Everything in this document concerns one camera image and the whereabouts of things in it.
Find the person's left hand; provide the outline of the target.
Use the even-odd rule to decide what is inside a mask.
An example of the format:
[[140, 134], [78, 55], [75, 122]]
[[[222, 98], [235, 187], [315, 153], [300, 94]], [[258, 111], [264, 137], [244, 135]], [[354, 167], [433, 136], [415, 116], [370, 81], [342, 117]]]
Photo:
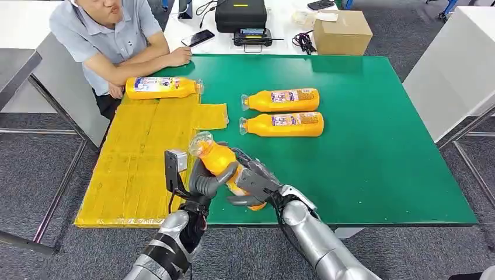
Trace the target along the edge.
[[109, 95], [114, 99], [122, 99], [125, 92], [125, 84], [108, 82]]

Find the person's right hand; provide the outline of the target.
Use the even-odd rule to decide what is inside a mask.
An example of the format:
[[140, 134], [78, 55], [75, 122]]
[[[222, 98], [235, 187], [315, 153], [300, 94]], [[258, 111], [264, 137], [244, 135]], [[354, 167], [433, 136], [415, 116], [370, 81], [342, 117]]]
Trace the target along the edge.
[[167, 67], [179, 67], [191, 61], [192, 52], [190, 47], [179, 47], [166, 56]]

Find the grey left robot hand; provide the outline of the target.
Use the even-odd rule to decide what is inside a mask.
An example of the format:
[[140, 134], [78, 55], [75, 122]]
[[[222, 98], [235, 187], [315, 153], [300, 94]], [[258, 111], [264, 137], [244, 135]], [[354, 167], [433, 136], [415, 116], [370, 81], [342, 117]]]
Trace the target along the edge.
[[189, 191], [196, 196], [213, 199], [220, 186], [225, 185], [236, 173], [239, 163], [233, 162], [220, 172], [219, 175], [211, 173], [203, 161], [197, 158], [189, 177]]

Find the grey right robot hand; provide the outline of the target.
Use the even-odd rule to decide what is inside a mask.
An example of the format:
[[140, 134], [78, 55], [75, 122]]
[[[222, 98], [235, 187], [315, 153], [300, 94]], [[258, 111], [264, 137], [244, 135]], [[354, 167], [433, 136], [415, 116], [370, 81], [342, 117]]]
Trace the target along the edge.
[[274, 205], [273, 198], [282, 186], [280, 181], [259, 159], [249, 156], [239, 148], [229, 146], [229, 149], [243, 167], [235, 184], [247, 192], [245, 195], [227, 197], [229, 203], [240, 207], [254, 207], [265, 202]]

